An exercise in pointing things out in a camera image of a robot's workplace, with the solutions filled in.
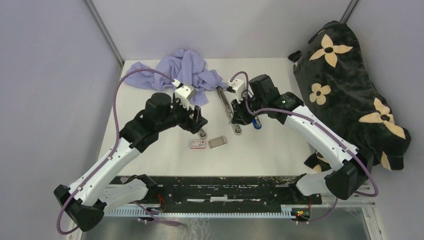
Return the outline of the beige black stapler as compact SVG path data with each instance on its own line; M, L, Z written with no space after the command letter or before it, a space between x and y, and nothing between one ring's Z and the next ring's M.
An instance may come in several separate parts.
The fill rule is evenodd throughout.
M205 139L207 139L207 137L208 137L208 134L203 130L203 129L200 129L198 132L197 132L197 135L199 136L199 138L201 139L201 140L205 140Z
M230 103L228 102L228 100L227 100L227 98L224 94L223 88L219 86L219 87L216 88L216 91L217 91L217 94L218 94L222 104L223 104L225 114L228 118L229 124L230 124L234 134L236 136L240 136L242 134L242 129L238 124L232 123L232 119L233 119L233 115L234 115L233 109L232 109L232 106L230 105Z

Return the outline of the red white staple box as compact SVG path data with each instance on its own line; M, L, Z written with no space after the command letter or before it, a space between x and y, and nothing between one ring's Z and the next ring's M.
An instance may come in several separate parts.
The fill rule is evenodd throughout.
M191 140L190 149L205 149L206 141L205 140Z

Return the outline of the blue stapler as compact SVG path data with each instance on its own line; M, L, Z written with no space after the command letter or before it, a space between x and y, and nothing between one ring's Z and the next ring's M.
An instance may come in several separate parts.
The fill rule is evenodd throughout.
M260 130L262 128L262 123L257 116L252 120L252 124L256 130Z

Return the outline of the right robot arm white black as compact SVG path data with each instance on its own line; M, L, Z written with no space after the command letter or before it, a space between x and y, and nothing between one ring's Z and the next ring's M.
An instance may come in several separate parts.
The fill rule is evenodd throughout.
M267 74L251 80L233 76L227 91L235 94L231 101L231 122L249 125L258 115L267 115L303 136L328 162L329 169L299 176L289 189L289 199L302 204L310 195L331 193L348 200L371 179L374 154L368 148L358 148L338 136L321 122L292 92L280 93Z

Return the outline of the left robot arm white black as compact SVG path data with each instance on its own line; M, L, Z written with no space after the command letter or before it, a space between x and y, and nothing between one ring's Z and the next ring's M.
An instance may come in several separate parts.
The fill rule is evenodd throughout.
M199 106L183 105L175 95L155 93L133 119L117 132L114 145L80 178L69 186L60 184L53 191L61 209L56 229L61 235L72 233L61 229L67 214L83 232L93 229L104 215L131 202L149 204L156 200L157 183L146 174L131 177L127 183L107 186L132 160L159 139L163 131L179 126L197 134L208 123Z

